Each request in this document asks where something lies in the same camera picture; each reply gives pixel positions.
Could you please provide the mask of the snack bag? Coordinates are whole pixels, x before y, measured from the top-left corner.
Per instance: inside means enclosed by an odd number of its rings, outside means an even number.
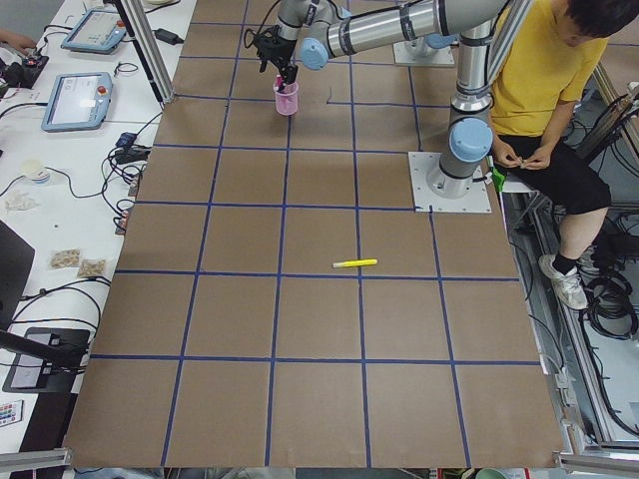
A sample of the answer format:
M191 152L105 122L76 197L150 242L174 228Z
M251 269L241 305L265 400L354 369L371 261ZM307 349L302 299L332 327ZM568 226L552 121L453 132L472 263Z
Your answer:
M48 260L51 269L76 268L80 265L82 251L79 248L56 249Z
M82 278L103 276L106 266L105 259L83 258L79 262L77 276Z

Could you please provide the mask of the white remote control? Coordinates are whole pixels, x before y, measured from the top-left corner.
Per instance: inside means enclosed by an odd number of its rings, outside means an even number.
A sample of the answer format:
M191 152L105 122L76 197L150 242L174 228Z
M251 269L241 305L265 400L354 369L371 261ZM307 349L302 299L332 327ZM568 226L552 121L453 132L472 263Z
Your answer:
M0 405L0 426L5 427L23 420L24 400L18 399Z

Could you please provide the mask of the aluminium frame post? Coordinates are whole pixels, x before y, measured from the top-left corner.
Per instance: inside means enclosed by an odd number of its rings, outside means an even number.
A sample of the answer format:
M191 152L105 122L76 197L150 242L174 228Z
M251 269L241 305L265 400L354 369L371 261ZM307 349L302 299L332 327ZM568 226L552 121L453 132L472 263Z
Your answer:
M113 0L110 4L125 24L156 100L162 105L172 103L175 90L141 2Z

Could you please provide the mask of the yellow marker pen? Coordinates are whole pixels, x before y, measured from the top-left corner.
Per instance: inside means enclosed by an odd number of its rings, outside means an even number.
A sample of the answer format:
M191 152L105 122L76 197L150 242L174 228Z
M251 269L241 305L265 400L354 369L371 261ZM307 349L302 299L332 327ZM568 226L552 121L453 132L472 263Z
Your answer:
M331 264L332 268L351 268L351 267L365 267L377 265L378 260L376 258L364 258L364 259L350 259L343 261L336 261Z

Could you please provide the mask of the snack bag right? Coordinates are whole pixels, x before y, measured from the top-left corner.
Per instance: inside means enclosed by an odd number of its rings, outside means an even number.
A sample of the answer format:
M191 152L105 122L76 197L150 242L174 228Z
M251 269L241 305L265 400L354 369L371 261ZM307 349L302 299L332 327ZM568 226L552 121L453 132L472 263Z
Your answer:
M77 276L82 278L103 276L106 266L105 259L83 258L79 262Z

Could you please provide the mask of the snack bag left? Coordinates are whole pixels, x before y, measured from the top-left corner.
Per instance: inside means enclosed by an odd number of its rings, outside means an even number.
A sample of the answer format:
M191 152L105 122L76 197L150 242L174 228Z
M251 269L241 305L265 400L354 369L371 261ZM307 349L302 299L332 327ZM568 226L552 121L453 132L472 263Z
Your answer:
M76 268L80 265L82 251L79 248L56 249L48 260L51 269Z

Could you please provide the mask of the white tape roll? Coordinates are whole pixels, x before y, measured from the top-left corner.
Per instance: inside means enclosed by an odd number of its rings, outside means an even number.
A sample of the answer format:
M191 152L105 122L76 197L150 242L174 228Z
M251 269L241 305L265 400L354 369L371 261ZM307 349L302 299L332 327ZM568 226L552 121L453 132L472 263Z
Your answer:
M21 170L28 180L38 185L46 184L51 178L49 170L39 160L25 160Z

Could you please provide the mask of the person in yellow shirt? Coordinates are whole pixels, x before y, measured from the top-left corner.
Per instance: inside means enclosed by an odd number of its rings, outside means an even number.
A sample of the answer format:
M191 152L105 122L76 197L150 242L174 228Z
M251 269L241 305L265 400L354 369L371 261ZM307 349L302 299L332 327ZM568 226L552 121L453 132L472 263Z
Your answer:
M576 310L588 305L577 262L611 194L562 136L609 37L637 15L635 1L535 1L492 84L494 165L564 207L558 251L538 263L557 298Z

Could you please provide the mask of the pink mesh pen cup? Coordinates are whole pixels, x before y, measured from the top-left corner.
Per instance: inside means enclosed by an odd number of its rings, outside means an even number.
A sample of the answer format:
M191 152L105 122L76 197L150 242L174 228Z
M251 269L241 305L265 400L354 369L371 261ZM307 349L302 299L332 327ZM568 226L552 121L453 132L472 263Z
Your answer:
M274 89L276 111L282 116L291 116L299 109L299 84L294 82L292 85L284 87L281 93L277 93Z

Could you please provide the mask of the teach pendant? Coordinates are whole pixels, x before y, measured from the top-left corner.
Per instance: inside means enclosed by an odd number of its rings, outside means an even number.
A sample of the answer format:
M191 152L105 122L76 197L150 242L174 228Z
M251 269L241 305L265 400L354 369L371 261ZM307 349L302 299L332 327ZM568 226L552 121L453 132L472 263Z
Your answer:
M107 72L58 75L42 119L47 133L98 129L106 119L113 82Z
M111 54L127 35L116 10L90 9L61 42L61 48L74 52Z

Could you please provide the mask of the black power adapter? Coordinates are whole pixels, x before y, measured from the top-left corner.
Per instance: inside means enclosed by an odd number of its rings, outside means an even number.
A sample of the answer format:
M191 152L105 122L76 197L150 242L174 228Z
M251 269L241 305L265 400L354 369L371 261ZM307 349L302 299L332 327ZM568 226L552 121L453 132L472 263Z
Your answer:
M178 34L169 30L158 28L154 31L155 38L169 45L183 44L184 39Z

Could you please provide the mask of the lower teach pendant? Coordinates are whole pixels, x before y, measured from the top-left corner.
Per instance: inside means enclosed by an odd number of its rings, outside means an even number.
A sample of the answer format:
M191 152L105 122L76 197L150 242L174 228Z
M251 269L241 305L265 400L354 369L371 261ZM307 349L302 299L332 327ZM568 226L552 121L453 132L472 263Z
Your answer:
M106 119L113 82L107 72L58 75L42 119L47 133L98 129Z

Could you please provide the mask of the upper teach pendant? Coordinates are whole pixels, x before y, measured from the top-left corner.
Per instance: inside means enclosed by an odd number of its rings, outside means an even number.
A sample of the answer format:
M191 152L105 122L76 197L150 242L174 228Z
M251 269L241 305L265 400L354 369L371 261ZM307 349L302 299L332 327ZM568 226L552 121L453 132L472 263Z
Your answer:
M61 48L74 52L111 54L127 35L116 10L90 9L61 42Z

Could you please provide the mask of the black monitor stand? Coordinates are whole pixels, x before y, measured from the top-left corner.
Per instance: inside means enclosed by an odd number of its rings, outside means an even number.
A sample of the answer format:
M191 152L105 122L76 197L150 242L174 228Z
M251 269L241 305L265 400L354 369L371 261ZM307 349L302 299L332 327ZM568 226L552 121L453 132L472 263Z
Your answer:
M23 336L9 331L24 292L35 250L6 224L1 225L1 347L14 354L2 390L11 393L69 393L89 332L30 327Z

